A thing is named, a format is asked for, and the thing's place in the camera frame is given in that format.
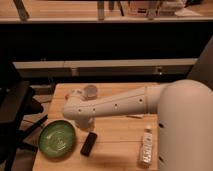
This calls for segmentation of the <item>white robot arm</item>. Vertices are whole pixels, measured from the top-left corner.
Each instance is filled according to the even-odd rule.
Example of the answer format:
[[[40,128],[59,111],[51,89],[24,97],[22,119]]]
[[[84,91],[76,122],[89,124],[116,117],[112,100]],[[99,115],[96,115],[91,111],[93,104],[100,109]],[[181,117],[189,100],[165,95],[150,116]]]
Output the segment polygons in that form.
[[[117,95],[85,99],[70,92],[63,116],[85,130],[96,117],[155,114],[159,171],[213,171],[213,90],[195,80],[145,86]]]

